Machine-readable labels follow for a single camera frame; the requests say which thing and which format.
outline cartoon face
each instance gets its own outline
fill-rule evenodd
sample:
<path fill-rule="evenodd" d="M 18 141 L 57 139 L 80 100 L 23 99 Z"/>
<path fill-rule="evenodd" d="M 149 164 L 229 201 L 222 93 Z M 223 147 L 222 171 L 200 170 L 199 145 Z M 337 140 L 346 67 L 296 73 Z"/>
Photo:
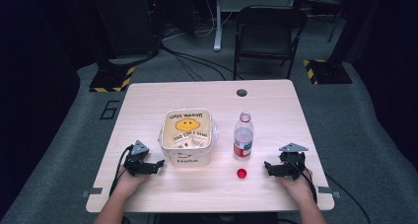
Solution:
<path fill-rule="evenodd" d="M 184 132 L 191 131 L 200 126 L 200 123 L 193 118 L 185 118 L 175 124 L 175 128 Z"/>

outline wooden table top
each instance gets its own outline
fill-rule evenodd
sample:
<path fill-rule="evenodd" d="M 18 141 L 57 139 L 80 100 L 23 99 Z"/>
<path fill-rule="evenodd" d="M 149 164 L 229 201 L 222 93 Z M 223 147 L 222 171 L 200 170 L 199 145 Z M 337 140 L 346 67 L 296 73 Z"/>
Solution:
<path fill-rule="evenodd" d="M 239 97 L 237 90 L 247 91 Z M 165 157 L 158 141 L 167 112 L 206 109 L 219 129 L 219 139 L 205 167 L 180 168 Z M 234 128 L 241 112 L 250 112 L 254 125 L 251 156 L 234 158 Z M 286 190 L 270 177 L 264 161 L 279 165 L 279 148 L 293 142 L 309 148 L 306 166 L 313 183 L 328 187 L 293 83 L 289 80 L 177 82 L 132 84 L 128 88 L 104 153 L 87 210 L 100 212 L 108 199 L 119 157 L 140 140 L 150 148 L 146 162 L 166 160 L 163 168 L 141 185 L 125 205 L 128 212 L 244 212 L 286 211 L 298 207 Z M 239 179 L 237 170 L 247 171 Z M 318 206 L 334 206 L 331 194 L 319 193 Z"/>

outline red bottle cap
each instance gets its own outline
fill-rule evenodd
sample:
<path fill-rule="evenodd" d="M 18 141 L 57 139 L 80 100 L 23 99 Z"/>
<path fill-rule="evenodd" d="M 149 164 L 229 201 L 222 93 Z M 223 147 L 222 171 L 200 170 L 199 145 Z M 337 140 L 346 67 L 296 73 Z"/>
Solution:
<path fill-rule="evenodd" d="M 237 175 L 240 179 L 244 179 L 246 177 L 246 170 L 243 168 L 238 169 Z"/>

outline storage box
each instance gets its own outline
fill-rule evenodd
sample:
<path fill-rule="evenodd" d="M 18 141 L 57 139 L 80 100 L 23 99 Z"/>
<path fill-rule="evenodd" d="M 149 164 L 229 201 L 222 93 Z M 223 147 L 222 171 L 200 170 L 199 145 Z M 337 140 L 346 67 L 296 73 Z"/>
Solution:
<path fill-rule="evenodd" d="M 160 144 L 175 166 L 202 167 L 210 163 L 210 151 L 217 139 L 218 131 L 209 111 L 184 109 L 167 113 Z"/>

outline water bottle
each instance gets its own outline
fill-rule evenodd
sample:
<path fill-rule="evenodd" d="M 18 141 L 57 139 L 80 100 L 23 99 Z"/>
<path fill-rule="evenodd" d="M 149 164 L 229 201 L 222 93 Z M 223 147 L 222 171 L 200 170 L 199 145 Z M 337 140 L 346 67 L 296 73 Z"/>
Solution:
<path fill-rule="evenodd" d="M 251 122 L 251 114 L 242 112 L 234 132 L 234 154 L 240 159 L 248 158 L 251 153 L 254 126 Z"/>

